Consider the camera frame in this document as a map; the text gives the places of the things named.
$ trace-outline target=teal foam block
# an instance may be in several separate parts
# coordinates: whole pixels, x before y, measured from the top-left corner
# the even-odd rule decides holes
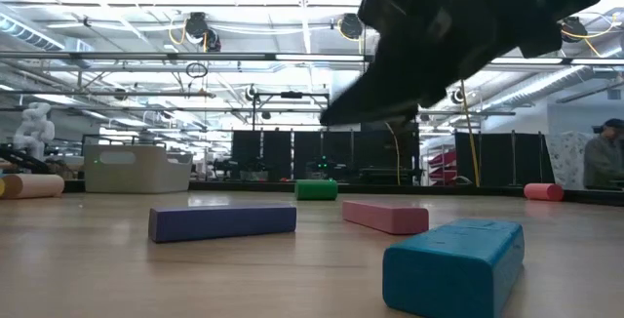
[[[497,318],[524,258],[521,225],[460,219],[386,249],[383,299],[424,317]]]

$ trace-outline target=yellow cable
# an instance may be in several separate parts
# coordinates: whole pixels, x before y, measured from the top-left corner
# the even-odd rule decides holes
[[[171,25],[174,25],[174,20],[172,20],[170,27],[169,27],[169,38],[172,40],[174,44],[182,45],[184,43],[184,37],[186,37],[186,20],[184,21],[184,26],[182,27],[182,39],[180,41],[175,40],[174,35],[172,34]]]
[[[342,32],[342,30],[340,29],[340,26],[342,25],[342,20],[338,20],[337,23],[337,27],[338,27],[338,32],[340,33],[340,35],[342,35],[343,38],[349,40],[349,41],[360,41],[360,39],[351,39],[349,37],[347,37],[346,35],[344,35],[344,33]]]
[[[589,42],[589,40],[587,40],[587,39],[583,39],[583,40],[585,40],[585,43],[587,43],[587,46],[589,46],[589,48],[592,49],[592,51],[594,52],[594,54],[596,54],[596,56],[598,56],[600,58],[603,56],[603,55],[601,55],[601,53],[598,52],[598,50],[596,50],[594,45],[592,45],[592,43]]]
[[[603,36],[607,33],[609,33],[614,27],[615,27],[615,21],[617,20],[617,15],[613,14],[613,21],[611,22],[611,25],[609,26],[609,28],[601,33],[598,34],[594,34],[594,35],[577,35],[577,34],[572,34],[570,32],[567,32],[565,30],[562,30],[562,33],[567,35],[567,36],[571,36],[571,37],[575,37],[578,39],[593,39],[593,38],[597,38],[599,36]]]
[[[392,130],[392,127],[390,127],[390,124],[388,124],[388,122],[385,123],[386,127],[388,127],[388,130],[392,134],[392,138],[394,138],[394,145],[397,149],[397,185],[401,185],[401,152],[399,152],[399,141],[397,140],[397,136],[394,135],[394,131]]]
[[[468,135],[470,136],[470,148],[472,149],[472,165],[475,171],[475,184],[477,187],[481,186],[479,180],[479,165],[477,164],[477,149],[475,148],[475,137],[472,134],[472,126],[470,125],[470,113],[468,113],[468,101],[466,100],[466,90],[464,88],[464,81],[461,81],[461,95],[464,98],[464,111],[466,112],[466,122],[468,123]]]

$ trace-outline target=man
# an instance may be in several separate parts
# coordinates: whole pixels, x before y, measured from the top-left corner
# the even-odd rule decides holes
[[[622,152],[618,138],[624,134],[624,120],[609,119],[602,132],[585,145],[583,183],[588,188],[616,187],[613,180],[624,179]]]

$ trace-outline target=cap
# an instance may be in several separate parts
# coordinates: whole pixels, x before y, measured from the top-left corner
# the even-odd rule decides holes
[[[604,122],[603,126],[617,129],[624,129],[624,120],[611,118]]]

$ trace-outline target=beige foam roller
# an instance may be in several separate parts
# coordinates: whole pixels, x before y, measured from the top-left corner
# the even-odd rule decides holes
[[[59,197],[65,181],[57,175],[8,175],[4,181],[4,199]]]

